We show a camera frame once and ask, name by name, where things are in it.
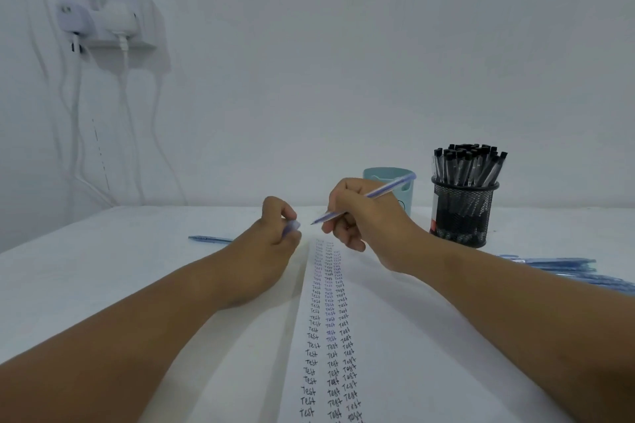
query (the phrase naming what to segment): person's left arm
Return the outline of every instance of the person's left arm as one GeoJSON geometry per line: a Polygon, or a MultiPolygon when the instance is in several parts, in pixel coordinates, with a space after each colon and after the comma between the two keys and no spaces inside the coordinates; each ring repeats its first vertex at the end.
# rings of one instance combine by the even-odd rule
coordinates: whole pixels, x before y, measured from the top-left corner
{"type": "Polygon", "coordinates": [[[276,283],[300,242],[296,213],[267,198],[236,241],[0,365],[0,420],[135,422],[211,315],[276,283]]]}

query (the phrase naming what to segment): forearm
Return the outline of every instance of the forearm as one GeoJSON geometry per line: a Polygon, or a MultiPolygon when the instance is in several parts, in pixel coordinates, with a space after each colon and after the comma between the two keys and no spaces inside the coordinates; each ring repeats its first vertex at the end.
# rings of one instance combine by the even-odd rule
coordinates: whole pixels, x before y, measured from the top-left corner
{"type": "Polygon", "coordinates": [[[183,267],[0,365],[2,421],[134,422],[182,347],[220,307],[183,267]]]}
{"type": "Polygon", "coordinates": [[[406,272],[572,415],[608,421],[635,411],[635,298],[425,236],[406,272]]]}

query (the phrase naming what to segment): table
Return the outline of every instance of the table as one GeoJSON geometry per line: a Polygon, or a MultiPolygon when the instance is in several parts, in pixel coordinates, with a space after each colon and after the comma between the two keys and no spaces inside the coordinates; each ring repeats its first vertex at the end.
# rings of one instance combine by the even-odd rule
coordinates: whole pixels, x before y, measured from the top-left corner
{"type": "MultiPolygon", "coordinates": [[[[143,422],[276,420],[308,241],[322,234],[307,222],[324,208],[296,209],[304,237],[281,280],[201,328],[143,422]]],[[[413,219],[428,228],[430,212],[414,208],[413,219]]],[[[259,216],[259,208],[119,207],[0,254],[0,361],[221,247],[188,235],[232,238],[259,216]]],[[[632,209],[494,209],[483,250],[595,258],[600,272],[635,281],[633,228],[632,209]]]]}

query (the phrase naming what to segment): black mesh pen holder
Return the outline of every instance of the black mesh pen holder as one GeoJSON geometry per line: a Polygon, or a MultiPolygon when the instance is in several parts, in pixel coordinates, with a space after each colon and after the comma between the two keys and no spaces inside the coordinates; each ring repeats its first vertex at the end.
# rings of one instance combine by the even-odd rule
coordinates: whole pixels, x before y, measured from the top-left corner
{"type": "Polygon", "coordinates": [[[430,234],[471,248],[485,246],[491,199],[499,184],[463,187],[434,177],[432,181],[434,206],[430,234]]]}

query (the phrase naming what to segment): paper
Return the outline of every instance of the paper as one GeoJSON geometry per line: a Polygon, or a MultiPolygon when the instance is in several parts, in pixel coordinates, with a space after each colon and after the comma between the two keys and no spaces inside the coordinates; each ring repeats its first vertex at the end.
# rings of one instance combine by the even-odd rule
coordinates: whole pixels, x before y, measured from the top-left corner
{"type": "Polygon", "coordinates": [[[570,422],[435,291],[311,245],[279,423],[570,422]]]}

